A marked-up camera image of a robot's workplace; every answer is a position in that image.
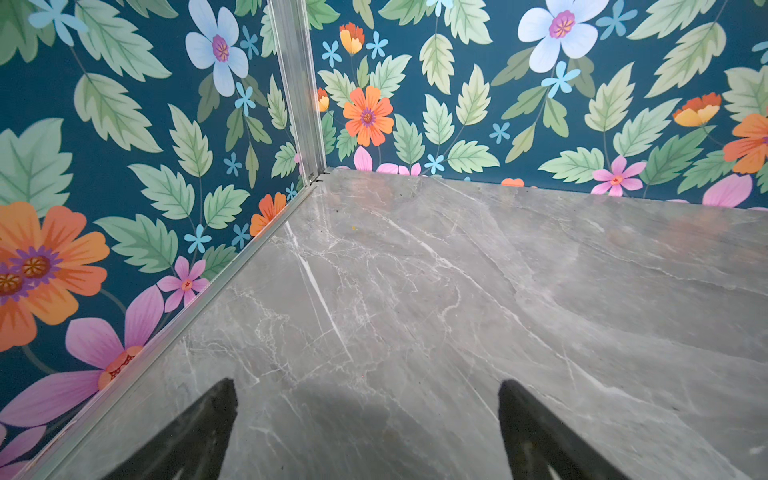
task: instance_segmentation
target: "flower center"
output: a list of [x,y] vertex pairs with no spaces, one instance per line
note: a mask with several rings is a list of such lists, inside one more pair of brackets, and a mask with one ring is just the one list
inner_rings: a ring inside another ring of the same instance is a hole
[[227,61],[230,57],[230,47],[227,42],[220,35],[216,35],[211,44],[214,47],[214,57],[221,62]]
[[13,272],[0,273],[0,296],[11,296],[22,291],[24,279]]
[[572,14],[570,10],[566,10],[555,17],[552,25],[549,25],[549,36],[563,38],[573,30],[574,25],[576,25],[576,15]]
[[360,119],[366,127],[370,127],[373,125],[373,121],[376,119],[376,116],[374,116],[373,111],[371,111],[370,108],[366,108],[362,111],[362,117]]
[[98,377],[98,389],[103,390],[105,386],[109,385],[109,383],[123,371],[123,368],[128,363],[131,363],[131,360],[136,358],[136,355],[143,349],[144,347],[141,346],[132,346],[118,355],[112,363],[107,365],[107,368],[104,369],[104,372]]
[[42,278],[51,271],[51,261],[42,255],[29,257],[22,263],[22,272],[27,278]]

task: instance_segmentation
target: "marble floor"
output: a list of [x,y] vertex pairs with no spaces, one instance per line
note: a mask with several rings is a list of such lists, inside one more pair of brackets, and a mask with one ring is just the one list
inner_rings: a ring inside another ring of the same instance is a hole
[[60,465],[217,380],[221,478],[511,478],[519,379],[631,478],[768,478],[768,216],[334,170]]

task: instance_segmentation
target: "green leaf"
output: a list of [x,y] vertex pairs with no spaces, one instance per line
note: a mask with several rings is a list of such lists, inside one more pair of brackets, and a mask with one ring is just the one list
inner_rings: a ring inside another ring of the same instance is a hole
[[163,151],[147,127],[152,124],[139,113],[138,103],[126,95],[124,86],[104,75],[84,74],[74,88],[74,109],[83,121],[92,120],[99,137],[131,151],[131,145],[156,154]]
[[594,180],[592,172],[600,170],[605,165],[603,152],[598,148],[592,151],[579,147],[576,151],[560,152],[560,157],[544,162],[538,169],[554,174],[555,180],[583,184]]
[[213,72],[200,82],[197,93],[200,94],[200,103],[197,105],[197,123],[201,124],[215,108],[219,108],[219,91],[214,85]]
[[235,15],[244,17],[248,15],[248,12],[255,15],[259,8],[261,8],[261,0],[237,0],[235,2]]
[[183,111],[171,104],[168,107],[176,129],[170,131],[170,137],[180,158],[179,165],[189,175],[202,177],[214,162],[214,153],[208,150],[208,137],[203,136],[200,125],[196,121],[190,122]]
[[422,62],[422,74],[427,76],[430,85],[436,85],[444,94],[451,94],[451,75],[453,75],[453,45],[439,33],[429,37],[419,52]]
[[424,117],[424,130],[427,140],[435,145],[441,145],[451,139],[453,131],[453,114],[448,113],[448,107],[441,104],[430,94],[426,94],[427,110]]
[[713,129],[714,127],[697,128],[682,138],[675,135],[667,140],[661,149],[654,147],[650,152],[647,167],[640,173],[640,179],[648,185],[658,185],[678,177],[681,171],[688,168],[690,161],[701,153],[703,148],[698,146]]
[[296,168],[295,157],[296,148],[292,143],[288,142],[280,147],[280,151],[275,154],[275,163],[272,165],[272,178],[278,175],[283,178],[291,174]]
[[694,165],[683,173],[682,182],[677,187],[677,192],[682,194],[685,190],[696,187],[701,188],[704,185],[714,182],[733,169],[733,162],[726,162],[723,157],[723,151],[713,151],[694,162]]
[[209,282],[218,275],[221,270],[227,268],[232,260],[237,257],[237,248],[228,247],[221,244],[216,248],[208,247],[203,254],[203,260],[205,260],[205,271],[202,277]]
[[530,69],[529,63],[533,49],[533,47],[526,48],[525,50],[519,51],[512,55],[507,60],[507,66],[504,68],[504,70],[500,71],[493,78],[493,81],[491,81],[491,86],[498,87],[499,85],[503,85],[510,80],[520,80],[523,78]]
[[253,145],[248,144],[248,152],[245,155],[245,169],[248,172],[248,185],[253,188],[256,184],[256,175],[259,173],[259,159],[253,151]]
[[659,75],[645,98],[663,94],[673,86],[682,87],[696,73],[704,73],[712,57],[719,57],[725,49],[726,36],[719,23],[705,23],[683,35],[679,44],[664,58],[667,59],[654,73]]
[[267,58],[273,53],[277,53],[277,43],[275,42],[275,31],[272,29],[272,7],[266,4],[264,15],[261,17],[261,56]]
[[242,79],[243,86],[248,89],[248,87],[251,87],[253,89],[253,95],[251,96],[251,100],[255,101],[262,107],[268,107],[269,102],[266,100],[266,97],[264,96],[264,93],[262,93],[261,90],[259,90],[259,82],[256,81],[255,78],[251,77],[250,75],[247,75],[245,78]]
[[125,263],[141,266],[143,273],[158,273],[174,265],[179,239],[176,232],[168,231],[162,220],[152,220],[136,214],[136,220],[123,217],[104,217],[96,220],[107,235],[118,241],[112,247],[115,253],[128,257]]
[[683,30],[700,13],[707,13],[716,0],[658,0],[648,7],[650,13],[627,38],[640,40],[653,35],[666,37],[676,28]]
[[165,165],[161,165],[160,170],[144,164],[132,164],[128,168],[147,186],[141,194],[154,201],[152,207],[162,211],[163,217],[171,220],[189,217],[194,207],[194,188],[180,173],[174,175]]
[[423,137],[416,124],[409,124],[405,117],[395,114],[395,149],[400,160],[413,165],[424,156]]
[[286,109],[286,101],[283,99],[283,92],[277,87],[274,75],[270,76],[270,93],[266,95],[266,101],[270,105],[269,112],[272,125],[277,130],[285,130],[288,125],[288,110]]
[[729,102],[725,108],[733,113],[730,117],[741,122],[749,114],[765,116],[768,111],[768,65],[759,72],[746,67],[729,68],[725,75],[730,90],[723,94],[723,98]]
[[0,2],[0,65],[16,55],[29,63],[38,54],[38,38],[46,45],[53,45],[56,39],[53,23],[43,29],[30,25],[29,15],[39,12],[28,0],[2,0]]
[[355,12],[360,14],[360,18],[368,25],[368,28],[373,28],[373,12],[371,12],[371,0],[352,0],[352,8]]
[[398,20],[400,25],[413,21],[416,25],[424,17],[431,15],[435,6],[427,6],[426,0],[389,0],[379,15],[387,20]]
[[576,87],[576,90],[579,90],[579,93],[586,98],[594,98],[595,89],[594,80],[592,80],[594,63],[592,63],[592,60],[587,58],[586,55],[581,58],[571,58],[568,60],[568,71],[575,70],[576,68],[581,70],[581,73],[568,83],[571,84],[571,86]]
[[382,91],[382,98],[390,98],[400,88],[400,82],[406,76],[402,73],[406,69],[411,55],[400,55],[397,58],[389,57],[376,64],[376,70],[371,74],[371,86]]
[[339,132],[339,136],[336,137],[336,149],[339,151],[339,161],[344,161],[349,155],[355,151],[357,147],[357,137],[352,137],[346,128],[343,128]]
[[757,186],[760,187],[760,193],[768,192],[768,164],[757,172]]
[[518,101],[502,114],[502,120],[509,120],[520,115],[527,115],[536,110],[541,99],[547,93],[547,88],[538,86],[529,88],[518,95]]
[[482,172],[483,167],[499,167],[498,159],[488,152],[488,147],[477,141],[456,142],[448,153],[448,165],[457,172]]
[[0,205],[27,202],[44,217],[67,201],[69,194],[61,191],[72,181],[72,174],[64,173],[72,154],[59,152],[62,121],[37,121],[21,137],[10,128],[0,134]]
[[326,156],[328,156],[336,148],[336,127],[333,125],[332,111],[326,112],[323,115],[320,126],[323,127],[323,143],[326,147]]
[[462,85],[462,93],[458,96],[458,105],[456,105],[456,118],[462,122],[462,125],[474,125],[480,123],[488,114],[486,108],[491,103],[488,93],[491,85],[485,83],[482,70],[475,65],[472,69],[472,75],[469,77],[469,83]]
[[318,71],[317,74],[320,78],[326,82],[326,91],[328,95],[335,101],[341,108],[344,108],[344,104],[352,103],[349,96],[355,90],[354,82],[349,80],[346,73],[343,74],[338,70],[334,70],[333,73],[327,70]]
[[621,132],[614,135],[616,152],[625,157],[633,157],[649,149],[664,128],[667,128],[670,123],[668,118],[679,101],[679,98],[667,100],[653,110],[644,109],[634,121],[627,120]]
[[206,224],[216,230],[227,228],[227,224],[235,220],[235,216],[243,211],[240,205],[250,194],[243,189],[235,189],[234,185],[221,185],[211,194],[205,197],[203,202],[203,215]]
[[323,24],[333,23],[339,19],[339,13],[326,0],[306,0],[306,14],[310,26],[323,30]]
[[508,164],[511,161],[517,160],[520,155],[523,155],[525,152],[531,150],[531,147],[533,147],[533,137],[535,133],[536,124],[533,124],[520,132],[517,137],[513,138],[512,149],[507,154],[504,163]]
[[224,142],[224,150],[232,151],[237,141],[243,137],[243,133],[243,112],[235,108],[227,117],[227,139]]
[[367,86],[370,77],[371,76],[368,74],[368,57],[366,56],[362,58],[360,65],[357,67],[357,84],[360,88],[365,88]]
[[609,131],[627,116],[634,84],[629,83],[634,62],[626,64],[608,84],[602,84],[597,96],[589,101],[584,122],[592,130]]
[[255,141],[260,141],[265,144],[272,143],[272,138],[270,138],[270,135],[264,130],[264,124],[261,123],[261,120],[256,117],[246,117],[245,124],[248,126],[250,136],[253,137]]
[[167,0],[127,0],[128,4],[142,17],[149,18],[147,10],[163,18],[176,18],[178,13]]
[[482,0],[453,0],[453,7],[445,10],[445,26],[451,27],[451,35],[456,35],[466,44],[469,41],[480,45],[492,42],[485,23],[491,19]]
[[146,38],[136,35],[136,26],[115,15],[115,7],[101,0],[78,0],[74,14],[88,27],[79,32],[80,41],[96,60],[107,62],[109,68],[120,76],[125,73],[139,81],[144,76],[152,78],[170,77],[170,72],[149,51],[152,44]]
[[568,110],[565,109],[563,104],[554,98],[547,97],[544,105],[544,126],[551,128],[556,134],[561,137],[568,136],[568,123],[565,121],[565,115],[568,114]]

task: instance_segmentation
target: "flower stem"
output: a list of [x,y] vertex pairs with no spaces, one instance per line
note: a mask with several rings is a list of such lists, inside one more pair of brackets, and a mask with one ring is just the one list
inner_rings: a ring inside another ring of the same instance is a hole
[[58,373],[56,370],[53,370],[51,367],[45,365],[42,360],[38,358],[33,352],[32,349],[29,348],[29,345],[22,346],[22,352],[27,356],[27,359],[29,359],[29,362],[38,367],[38,369],[43,372],[45,375],[51,375],[53,373]]
[[125,315],[125,313],[127,312],[127,310],[125,309],[125,305],[123,305],[123,303],[116,296],[114,296],[111,293],[109,293],[103,287],[101,288],[101,290],[99,290],[99,292],[101,293],[101,295],[104,295],[108,299],[112,300],[114,302],[114,304],[118,306],[118,308],[123,313],[123,315]]

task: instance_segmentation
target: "wall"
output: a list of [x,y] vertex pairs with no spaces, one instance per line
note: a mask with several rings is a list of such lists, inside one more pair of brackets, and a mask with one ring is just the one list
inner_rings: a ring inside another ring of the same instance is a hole
[[764,4],[310,2],[327,162],[768,206]]
[[0,4],[0,478],[302,183],[261,0],[47,1]]

